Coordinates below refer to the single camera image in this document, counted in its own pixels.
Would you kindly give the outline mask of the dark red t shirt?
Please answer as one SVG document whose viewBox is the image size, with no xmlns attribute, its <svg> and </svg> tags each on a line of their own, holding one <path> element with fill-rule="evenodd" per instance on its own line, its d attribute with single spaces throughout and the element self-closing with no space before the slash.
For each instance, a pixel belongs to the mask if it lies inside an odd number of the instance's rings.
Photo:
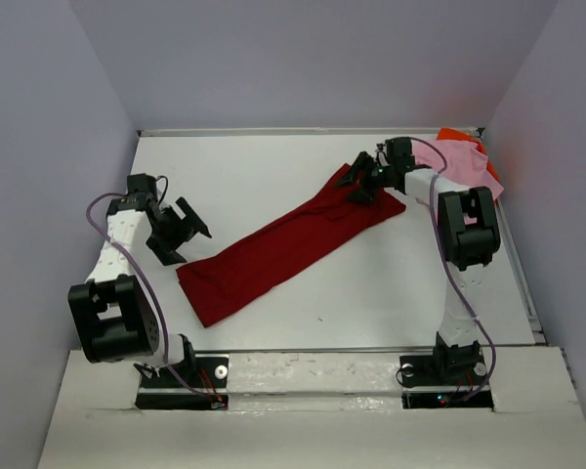
<svg viewBox="0 0 586 469">
<path fill-rule="evenodd" d="M 374 201 L 347 200 L 356 187 L 337 186 L 342 165 L 311 199 L 210 258 L 176 270 L 180 287 L 204 327 L 234 315 L 363 231 L 405 212 L 381 190 Z"/>
</svg>

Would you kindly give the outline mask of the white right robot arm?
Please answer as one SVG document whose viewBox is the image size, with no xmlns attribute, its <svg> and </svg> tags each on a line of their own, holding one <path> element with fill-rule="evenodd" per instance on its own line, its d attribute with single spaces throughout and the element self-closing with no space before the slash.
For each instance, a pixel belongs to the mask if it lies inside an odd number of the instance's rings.
<svg viewBox="0 0 586 469">
<path fill-rule="evenodd" d="M 467 387 L 481 391 L 489 382 L 496 357 L 481 347 L 494 345 L 471 301 L 501 235 L 490 188 L 452 182 L 449 162 L 436 146 L 440 168 L 417 162 L 414 137 L 396 137 L 378 145 L 374 155 L 363 151 L 337 182 L 353 187 L 351 202 L 373 202 L 380 190 L 391 188 L 429 209 L 433 233 L 447 280 L 444 309 L 432 351 L 401 358 L 396 379 L 406 389 Z"/>
</svg>

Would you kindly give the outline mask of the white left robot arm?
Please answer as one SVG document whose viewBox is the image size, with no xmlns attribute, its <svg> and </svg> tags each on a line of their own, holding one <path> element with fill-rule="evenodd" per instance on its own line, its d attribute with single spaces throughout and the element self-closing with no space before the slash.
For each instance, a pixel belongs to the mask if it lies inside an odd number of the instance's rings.
<svg viewBox="0 0 586 469">
<path fill-rule="evenodd" d="M 179 248 L 210 232 L 184 198 L 168 204 L 158 182 L 146 173 L 130 175 L 124 193 L 106 195 L 106 224 L 92 225 L 104 245 L 87 279 L 70 287 L 67 302 L 89 362 L 135 361 L 150 373 L 162 368 L 171 383 L 185 386 L 197 372 L 195 351 L 184 334 L 170 332 L 138 257 L 180 265 Z"/>
</svg>

